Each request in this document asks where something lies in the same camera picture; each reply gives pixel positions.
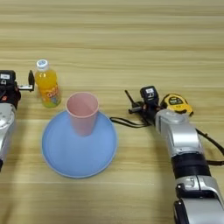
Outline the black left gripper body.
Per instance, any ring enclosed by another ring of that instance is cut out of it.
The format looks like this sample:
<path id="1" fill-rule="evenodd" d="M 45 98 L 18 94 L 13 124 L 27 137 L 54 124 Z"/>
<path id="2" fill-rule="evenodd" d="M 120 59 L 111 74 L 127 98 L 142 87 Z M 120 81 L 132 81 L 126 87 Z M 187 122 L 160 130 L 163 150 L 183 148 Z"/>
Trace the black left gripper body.
<path id="1" fill-rule="evenodd" d="M 0 104 L 8 103 L 18 108 L 18 102 L 21 99 L 21 91 L 29 91 L 29 85 L 0 84 Z"/>

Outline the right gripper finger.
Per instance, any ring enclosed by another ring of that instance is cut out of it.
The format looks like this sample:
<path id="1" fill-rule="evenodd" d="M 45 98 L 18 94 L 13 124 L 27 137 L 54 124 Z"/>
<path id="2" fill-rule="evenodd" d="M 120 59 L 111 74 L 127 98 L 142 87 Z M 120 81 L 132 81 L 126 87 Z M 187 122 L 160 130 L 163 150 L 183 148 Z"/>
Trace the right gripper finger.
<path id="1" fill-rule="evenodd" d="M 142 111 L 144 111 L 143 107 L 134 107 L 134 108 L 129 109 L 130 114 L 140 113 Z"/>

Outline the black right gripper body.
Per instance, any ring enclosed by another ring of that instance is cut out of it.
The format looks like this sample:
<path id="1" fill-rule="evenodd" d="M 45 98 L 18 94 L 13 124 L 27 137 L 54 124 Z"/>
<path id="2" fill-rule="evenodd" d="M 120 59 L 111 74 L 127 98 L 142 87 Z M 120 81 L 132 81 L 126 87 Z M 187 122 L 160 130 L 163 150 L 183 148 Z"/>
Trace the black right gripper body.
<path id="1" fill-rule="evenodd" d="M 156 122 L 156 114 L 162 109 L 158 101 L 145 101 L 141 111 L 144 124 L 154 125 Z"/>

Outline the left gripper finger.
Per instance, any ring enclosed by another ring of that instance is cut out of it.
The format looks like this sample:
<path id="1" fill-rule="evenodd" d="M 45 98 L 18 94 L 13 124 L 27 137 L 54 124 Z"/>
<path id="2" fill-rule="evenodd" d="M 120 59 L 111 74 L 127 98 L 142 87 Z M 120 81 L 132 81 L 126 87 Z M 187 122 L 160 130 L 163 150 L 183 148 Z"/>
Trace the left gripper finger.
<path id="1" fill-rule="evenodd" d="M 29 72 L 28 82 L 29 82 L 29 86 L 31 87 L 30 91 L 34 91 L 34 88 L 35 88 L 35 78 L 34 78 L 34 74 L 33 74 L 32 70 L 30 70 L 30 72 Z"/>

